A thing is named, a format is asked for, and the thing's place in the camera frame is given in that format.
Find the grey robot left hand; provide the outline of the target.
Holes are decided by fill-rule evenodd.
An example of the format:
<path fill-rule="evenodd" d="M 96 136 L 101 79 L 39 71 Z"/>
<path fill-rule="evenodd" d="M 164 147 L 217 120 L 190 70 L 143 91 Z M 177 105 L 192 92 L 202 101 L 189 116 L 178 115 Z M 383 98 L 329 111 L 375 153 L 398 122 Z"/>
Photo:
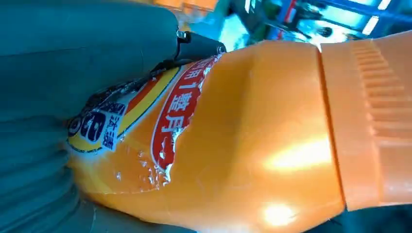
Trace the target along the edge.
<path fill-rule="evenodd" d="M 0 119 L 76 115 L 95 92 L 225 50 L 130 0 L 3 0 Z"/>

